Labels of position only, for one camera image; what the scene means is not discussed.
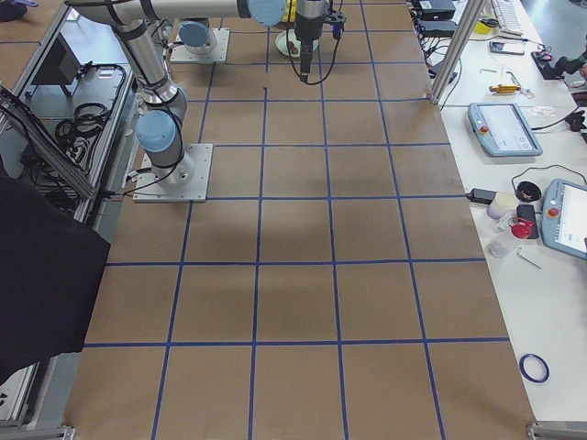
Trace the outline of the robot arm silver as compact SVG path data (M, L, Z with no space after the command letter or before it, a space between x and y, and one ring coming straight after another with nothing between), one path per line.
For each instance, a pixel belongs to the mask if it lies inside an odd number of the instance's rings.
M153 184L166 189L185 184L193 167L185 156L182 138L185 94L172 81L144 20L115 25L113 31L137 77L145 106L135 131L150 160Z

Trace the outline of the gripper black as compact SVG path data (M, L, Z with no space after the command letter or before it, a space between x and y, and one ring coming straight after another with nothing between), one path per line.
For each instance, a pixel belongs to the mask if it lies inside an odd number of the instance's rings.
M342 12L327 12L321 17L307 18L297 13L294 21L294 33L301 43L299 79L302 83L308 82L314 43L322 36L325 24L332 27L333 38L339 41L344 32L346 16Z

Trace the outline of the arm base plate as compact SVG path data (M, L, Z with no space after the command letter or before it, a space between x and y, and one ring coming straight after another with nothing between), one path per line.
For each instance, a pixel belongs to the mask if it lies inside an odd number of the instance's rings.
M183 45L177 37L171 47L168 60L171 63L213 64L227 61L230 30L227 27L211 28L212 38L203 46Z
M155 167L141 173L139 189L132 193L136 203L184 203L206 201L214 146L212 144L185 144L183 160L175 171L162 182L167 171Z

